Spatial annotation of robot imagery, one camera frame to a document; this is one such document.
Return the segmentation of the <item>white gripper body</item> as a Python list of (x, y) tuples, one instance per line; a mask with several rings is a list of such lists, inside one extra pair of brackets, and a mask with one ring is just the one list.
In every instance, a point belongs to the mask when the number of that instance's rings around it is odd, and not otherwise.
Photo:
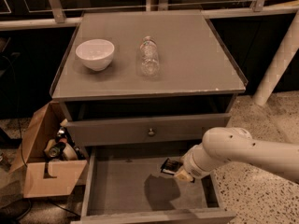
[(193, 178), (201, 179), (229, 162), (230, 157), (227, 149), (206, 144), (195, 145), (183, 156), (183, 168)]

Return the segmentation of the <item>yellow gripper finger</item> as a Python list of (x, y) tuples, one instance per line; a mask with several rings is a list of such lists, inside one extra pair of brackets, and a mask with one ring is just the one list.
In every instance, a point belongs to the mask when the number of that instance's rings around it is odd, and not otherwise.
[(190, 183), (194, 181), (194, 178), (189, 175), (184, 169), (179, 169), (177, 172), (175, 172), (174, 177), (180, 181), (186, 181)]

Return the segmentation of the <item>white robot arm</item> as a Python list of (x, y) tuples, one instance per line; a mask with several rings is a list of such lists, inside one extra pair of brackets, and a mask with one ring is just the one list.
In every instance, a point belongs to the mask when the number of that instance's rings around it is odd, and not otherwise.
[(228, 162), (253, 165), (299, 183), (299, 145), (253, 139), (243, 128), (212, 128), (181, 158), (175, 178), (193, 182)]

